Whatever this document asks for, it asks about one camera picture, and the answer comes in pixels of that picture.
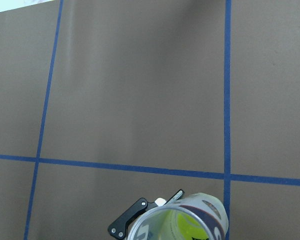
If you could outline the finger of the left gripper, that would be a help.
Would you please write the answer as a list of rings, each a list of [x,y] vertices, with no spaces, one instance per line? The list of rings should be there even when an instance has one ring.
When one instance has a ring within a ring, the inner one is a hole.
[[[179,189],[168,200],[159,197],[153,202],[141,197],[108,226],[107,232],[113,238],[127,238],[129,235],[129,226],[137,218],[151,209],[174,203],[175,201],[181,199],[184,194],[184,190]]]

